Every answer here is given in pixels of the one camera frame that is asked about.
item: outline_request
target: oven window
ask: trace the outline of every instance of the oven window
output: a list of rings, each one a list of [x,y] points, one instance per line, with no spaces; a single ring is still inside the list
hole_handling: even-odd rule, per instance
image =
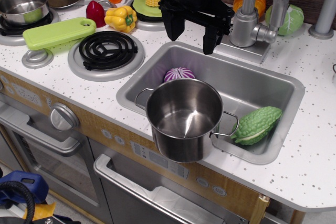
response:
[[[60,156],[44,147],[22,138],[31,163],[44,172],[98,202],[84,159],[79,153],[70,157]]]

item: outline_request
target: silver knob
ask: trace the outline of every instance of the silver knob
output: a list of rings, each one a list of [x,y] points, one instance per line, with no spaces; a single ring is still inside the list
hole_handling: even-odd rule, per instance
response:
[[[50,121],[59,131],[67,131],[79,125],[77,116],[67,106],[56,102],[51,107]]]
[[[22,57],[22,64],[27,68],[42,68],[54,59],[53,53],[48,49],[29,50]]]
[[[51,218],[46,219],[46,221],[44,222],[45,224],[53,224],[54,222],[52,221]]]

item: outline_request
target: black hose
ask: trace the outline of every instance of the black hose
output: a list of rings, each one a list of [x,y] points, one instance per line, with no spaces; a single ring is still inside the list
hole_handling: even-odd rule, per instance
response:
[[[18,181],[7,181],[0,184],[0,190],[10,190],[22,195],[27,204],[27,217],[23,224],[31,224],[35,213],[35,202],[32,193]]]

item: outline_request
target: white speckled countertop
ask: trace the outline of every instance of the white speckled countertop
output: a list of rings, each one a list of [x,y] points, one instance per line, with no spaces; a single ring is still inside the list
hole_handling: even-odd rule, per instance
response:
[[[85,17],[86,6],[62,10],[59,16],[61,20]],[[229,56],[295,77],[306,87],[276,160],[254,165],[213,148],[215,155],[200,163],[297,210],[336,210],[336,78],[332,70],[336,63],[335,38],[315,39],[309,36],[309,27],[304,24],[294,35],[278,37],[260,65]],[[109,26],[97,29],[103,30],[113,29]],[[144,46],[145,62],[170,41],[165,31],[135,29],[131,35]],[[186,22],[178,41],[202,48],[203,35],[203,27]],[[118,89],[131,76],[109,82],[92,82],[75,76],[67,61],[68,50],[74,43],[51,48],[54,60],[35,70],[21,63],[28,50],[26,46],[0,45],[0,69],[151,140],[147,118],[125,109],[116,100]]]

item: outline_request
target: sink basin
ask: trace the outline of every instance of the sink basin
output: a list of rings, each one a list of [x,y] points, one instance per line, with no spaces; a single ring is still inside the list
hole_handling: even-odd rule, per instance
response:
[[[166,72],[175,67],[187,67],[196,79],[212,85],[222,97],[224,110],[238,118],[264,106],[282,109],[277,125],[254,145],[244,146],[229,137],[211,136],[216,148],[248,162],[267,164],[276,159],[305,92],[299,80],[226,56],[204,55],[201,49],[181,42],[169,42],[125,83],[117,93],[117,101],[146,115],[134,104],[135,97],[145,88],[155,89],[163,82]],[[145,106],[149,95],[150,91],[143,92],[137,103]],[[217,131],[230,133],[234,123],[234,117],[224,114]]]

